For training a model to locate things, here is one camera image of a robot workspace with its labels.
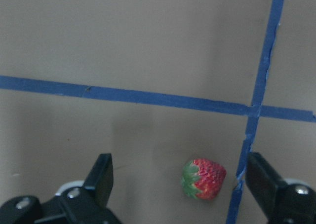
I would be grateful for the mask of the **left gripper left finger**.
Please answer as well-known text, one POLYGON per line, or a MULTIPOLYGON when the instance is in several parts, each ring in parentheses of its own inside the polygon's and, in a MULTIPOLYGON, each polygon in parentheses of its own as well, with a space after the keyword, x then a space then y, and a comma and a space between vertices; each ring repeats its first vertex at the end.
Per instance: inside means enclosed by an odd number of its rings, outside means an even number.
POLYGON ((59 188, 59 204, 70 224, 120 224, 107 208, 114 183, 112 155, 100 154, 84 181, 59 188))

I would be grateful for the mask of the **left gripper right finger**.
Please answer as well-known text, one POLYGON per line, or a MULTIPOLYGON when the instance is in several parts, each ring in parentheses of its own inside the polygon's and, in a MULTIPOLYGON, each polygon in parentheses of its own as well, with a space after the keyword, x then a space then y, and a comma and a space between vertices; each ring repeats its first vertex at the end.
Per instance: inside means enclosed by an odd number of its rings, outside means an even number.
POLYGON ((301 180, 283 178, 258 152, 247 156, 245 181, 269 224, 316 222, 316 191, 301 180))

